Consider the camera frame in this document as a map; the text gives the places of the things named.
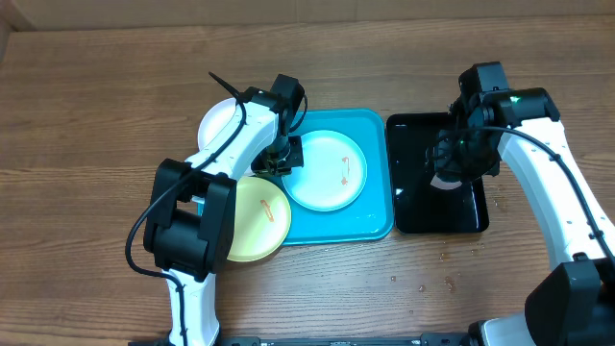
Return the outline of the green dish sponge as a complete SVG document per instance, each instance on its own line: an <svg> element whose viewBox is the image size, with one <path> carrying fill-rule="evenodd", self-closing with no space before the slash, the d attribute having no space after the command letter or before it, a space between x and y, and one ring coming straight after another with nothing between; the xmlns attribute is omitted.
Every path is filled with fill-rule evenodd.
<svg viewBox="0 0 615 346"><path fill-rule="evenodd" d="M439 176L434 175L430 181L430 185L441 190L453 190L462 186L461 181L448 182L442 180Z"/></svg>

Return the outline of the light blue round plate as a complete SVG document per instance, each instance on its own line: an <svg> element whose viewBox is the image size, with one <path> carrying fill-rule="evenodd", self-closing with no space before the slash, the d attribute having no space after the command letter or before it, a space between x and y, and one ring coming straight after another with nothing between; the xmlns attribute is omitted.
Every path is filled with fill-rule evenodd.
<svg viewBox="0 0 615 346"><path fill-rule="evenodd" d="M335 211L352 204L367 181L367 161L359 146L336 131L301 136L304 165L282 177L285 191L300 206Z"/></svg>

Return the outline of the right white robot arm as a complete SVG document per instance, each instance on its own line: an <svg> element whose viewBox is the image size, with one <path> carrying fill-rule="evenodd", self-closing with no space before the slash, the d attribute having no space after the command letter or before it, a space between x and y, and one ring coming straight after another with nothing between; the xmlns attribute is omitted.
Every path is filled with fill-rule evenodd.
<svg viewBox="0 0 615 346"><path fill-rule="evenodd" d="M570 151L560 114L543 88L464 91L455 126L429 158L432 185L453 189L495 176L505 163L544 236L551 272L522 312L479 322L477 345L611 345L614 342L614 225Z"/></svg>

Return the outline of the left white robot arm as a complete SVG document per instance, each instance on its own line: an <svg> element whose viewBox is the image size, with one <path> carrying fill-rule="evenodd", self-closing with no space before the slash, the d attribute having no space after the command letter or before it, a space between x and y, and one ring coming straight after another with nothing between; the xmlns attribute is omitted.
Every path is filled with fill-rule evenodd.
<svg viewBox="0 0 615 346"><path fill-rule="evenodd" d="M307 109L299 83L230 93L230 121L186 161L159 165L150 204L128 236L133 240L138 229L144 231L144 249L157 267L151 274L169 286L173 327L167 345L214 345L219 339L215 276L231 250L236 190L245 171L276 177L304 164L301 140L293 134Z"/></svg>

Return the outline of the yellow-green round plate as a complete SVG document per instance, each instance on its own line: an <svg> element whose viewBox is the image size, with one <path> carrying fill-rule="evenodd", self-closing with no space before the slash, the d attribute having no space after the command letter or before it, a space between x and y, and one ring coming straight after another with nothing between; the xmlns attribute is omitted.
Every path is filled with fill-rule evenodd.
<svg viewBox="0 0 615 346"><path fill-rule="evenodd" d="M273 254L284 242L292 213L284 193L273 183L242 177L237 185L234 239L227 259L250 262Z"/></svg>

